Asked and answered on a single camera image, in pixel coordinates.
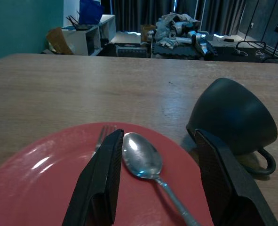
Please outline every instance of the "mug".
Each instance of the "mug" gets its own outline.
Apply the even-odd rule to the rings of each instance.
[[[226,78],[215,80],[197,100],[186,126],[194,139],[196,129],[204,129],[223,140],[234,155],[258,151],[267,168],[249,173],[268,175],[275,171],[274,158],[264,149],[278,136],[277,126],[264,104],[239,83]]]

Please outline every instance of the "spoon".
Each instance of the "spoon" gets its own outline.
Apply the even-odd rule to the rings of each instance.
[[[162,158],[145,137],[137,133],[126,133],[123,137],[122,149],[123,160],[132,174],[139,178],[152,179],[158,182],[169,195],[186,225],[200,225],[183,206],[168,184],[160,178],[159,174],[163,165]]]

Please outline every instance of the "curtain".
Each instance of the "curtain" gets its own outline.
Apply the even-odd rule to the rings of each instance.
[[[187,13],[191,17],[198,2],[196,19],[202,19],[201,30],[211,34],[237,34],[245,0],[178,0],[176,13]]]
[[[141,24],[153,24],[173,12],[174,0],[113,0],[117,31],[138,32]]]

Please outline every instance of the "plate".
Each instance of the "plate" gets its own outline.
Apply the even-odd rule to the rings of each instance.
[[[90,160],[103,125],[146,137],[163,159],[161,177],[205,226],[213,225],[198,165],[179,145],[151,129],[120,123],[80,125],[49,135],[0,167],[0,226],[61,225],[79,174]],[[124,164],[115,226],[184,226],[154,181],[133,177]]]

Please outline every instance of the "table surface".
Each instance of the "table surface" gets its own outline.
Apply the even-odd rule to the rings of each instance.
[[[198,97],[219,77],[236,80],[256,94],[278,127],[278,64],[8,56],[0,60],[0,165],[50,133],[98,121],[154,129],[190,152],[185,125]],[[256,182],[278,219],[278,139],[267,150],[277,169]],[[258,155],[253,158],[263,164]],[[240,161],[254,164],[250,159]]]

